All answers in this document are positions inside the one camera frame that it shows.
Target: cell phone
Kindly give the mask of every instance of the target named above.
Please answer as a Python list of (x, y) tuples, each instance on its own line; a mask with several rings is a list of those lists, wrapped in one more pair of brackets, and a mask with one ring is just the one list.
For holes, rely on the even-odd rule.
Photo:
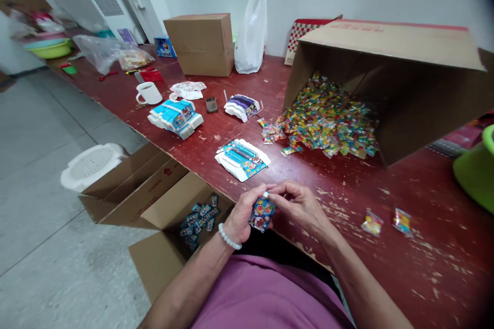
[(214, 113), (218, 111), (218, 104), (216, 103), (216, 97), (206, 99), (206, 110), (208, 113)]

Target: red wooden table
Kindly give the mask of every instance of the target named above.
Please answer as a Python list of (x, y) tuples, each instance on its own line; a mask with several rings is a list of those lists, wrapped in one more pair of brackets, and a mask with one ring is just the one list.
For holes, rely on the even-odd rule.
[[(156, 58), (153, 65), (165, 79), (157, 87), (166, 99), (172, 84), (187, 79), (176, 60), (157, 57), (152, 47), (143, 48)], [(58, 68), (64, 59), (50, 62), (55, 72), (231, 199), (262, 182), (285, 178), (309, 186), (328, 218), (416, 327), (473, 327), (485, 316), (494, 281), (494, 217), (458, 187), (451, 160), (428, 149), (389, 169), (383, 167), (379, 156), (328, 159), (320, 150), (305, 150), (284, 158), (280, 149), (288, 146), (287, 140), (263, 145), (256, 118), (242, 123), (222, 109), (226, 89), (228, 95), (262, 100), (260, 116), (273, 122), (283, 110), (290, 73), (283, 58), (266, 56), (261, 70), (252, 75), (234, 70), (227, 78), (191, 76), (190, 80), (206, 84), (204, 96), (216, 96), (220, 109), (208, 114), (204, 100), (194, 101), (204, 123), (185, 141), (148, 121), (151, 107), (136, 102), (137, 80), (126, 76), (118, 63), (112, 70), (119, 73), (100, 82), (100, 75), (84, 58), (72, 62), (76, 75), (64, 74)], [(272, 160), (267, 169), (244, 183), (214, 159), (218, 147), (234, 138), (262, 148)], [(391, 226), (394, 207), (412, 216), (414, 239)], [(379, 238), (360, 228), (366, 209), (385, 221)], [(320, 263), (331, 265), (307, 231), (283, 218), (276, 221), (277, 232)]]

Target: white stool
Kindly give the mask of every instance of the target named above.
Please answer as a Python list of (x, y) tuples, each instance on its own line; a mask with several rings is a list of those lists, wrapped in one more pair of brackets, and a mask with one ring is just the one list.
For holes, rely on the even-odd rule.
[(96, 145), (68, 163), (68, 168), (60, 176), (60, 183), (64, 188), (80, 193), (127, 157), (128, 153), (121, 145)]

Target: floor air conditioner unit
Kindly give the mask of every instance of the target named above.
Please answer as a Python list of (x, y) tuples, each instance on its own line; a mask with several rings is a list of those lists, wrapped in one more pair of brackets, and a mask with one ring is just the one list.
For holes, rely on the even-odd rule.
[(140, 24), (134, 19), (123, 0), (91, 0), (109, 28), (119, 40), (122, 38), (119, 29), (127, 28), (138, 44), (143, 44), (145, 37)]

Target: white bead bracelet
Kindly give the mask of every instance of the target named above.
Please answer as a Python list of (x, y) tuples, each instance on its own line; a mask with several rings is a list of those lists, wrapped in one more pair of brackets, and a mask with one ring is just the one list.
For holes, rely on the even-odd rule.
[(237, 244), (235, 243), (234, 241), (232, 241), (228, 235), (226, 235), (225, 231), (223, 230), (223, 223), (220, 223), (218, 225), (218, 229), (220, 230), (220, 235), (221, 237), (225, 240), (225, 242), (232, 248), (236, 249), (236, 250), (239, 250), (240, 248), (242, 248), (242, 245), (241, 244)]

